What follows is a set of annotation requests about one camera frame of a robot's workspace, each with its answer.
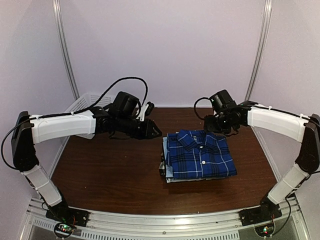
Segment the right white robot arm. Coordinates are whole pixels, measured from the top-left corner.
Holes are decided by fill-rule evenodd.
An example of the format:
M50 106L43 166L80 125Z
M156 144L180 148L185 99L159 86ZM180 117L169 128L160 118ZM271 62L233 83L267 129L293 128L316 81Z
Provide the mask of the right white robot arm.
M266 221L276 212L276 204L295 192L320 169L320 116L292 113L246 100L236 103L223 89L208 98L213 113L204 117L204 130L224 136L236 135L240 127L250 127L260 141L277 183L256 210Z

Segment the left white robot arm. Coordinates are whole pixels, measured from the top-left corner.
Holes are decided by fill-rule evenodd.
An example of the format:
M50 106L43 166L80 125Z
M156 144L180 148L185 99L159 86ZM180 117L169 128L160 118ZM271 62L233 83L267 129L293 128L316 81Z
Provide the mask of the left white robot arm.
M30 115L23 111L10 131L13 167L53 207L53 215L67 222L72 218L72 211L63 204L63 195L40 165L35 145L71 136L93 137L116 132L131 139L152 140L162 136L156 123L148 118L153 109L152 102L141 104L137 97L121 91L105 106L94 103L85 109L47 115Z

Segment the light blue shirt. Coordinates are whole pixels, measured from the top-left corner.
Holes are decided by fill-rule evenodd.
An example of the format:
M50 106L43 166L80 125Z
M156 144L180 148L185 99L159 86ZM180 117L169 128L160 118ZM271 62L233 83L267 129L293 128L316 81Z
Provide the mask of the light blue shirt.
M168 151L168 138L163 137L162 138L162 150L163 150L163 161L165 161L166 164L166 177L165 177L165 182L167 184L170 183L182 183L182 182L194 182L194 181L199 181L199 178L195 179L180 179L180 178L174 178L174 171L173 167L169 165L169 151Z

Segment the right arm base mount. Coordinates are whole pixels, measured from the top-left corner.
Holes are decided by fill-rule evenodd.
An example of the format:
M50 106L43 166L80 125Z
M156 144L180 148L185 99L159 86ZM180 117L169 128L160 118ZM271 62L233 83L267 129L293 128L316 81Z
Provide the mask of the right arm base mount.
M282 216L279 204L274 204L267 195L261 199L259 206L245 208L239 211L238 214L243 226L271 221Z

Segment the blue plaid long sleeve shirt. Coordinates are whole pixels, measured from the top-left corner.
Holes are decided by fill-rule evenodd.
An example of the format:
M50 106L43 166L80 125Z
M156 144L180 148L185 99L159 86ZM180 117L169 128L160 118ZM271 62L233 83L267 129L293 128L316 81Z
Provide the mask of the blue plaid long sleeve shirt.
M181 129L167 134L169 165L177 179L222 179L237 175L224 136Z

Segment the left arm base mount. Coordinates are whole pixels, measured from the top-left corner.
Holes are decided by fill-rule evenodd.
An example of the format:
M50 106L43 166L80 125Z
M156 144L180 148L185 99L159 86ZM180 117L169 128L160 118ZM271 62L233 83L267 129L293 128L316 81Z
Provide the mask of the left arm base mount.
M62 201L55 206L47 206L46 217L72 226L86 227L89 219L89 212L86 210L69 207L66 199L62 196Z

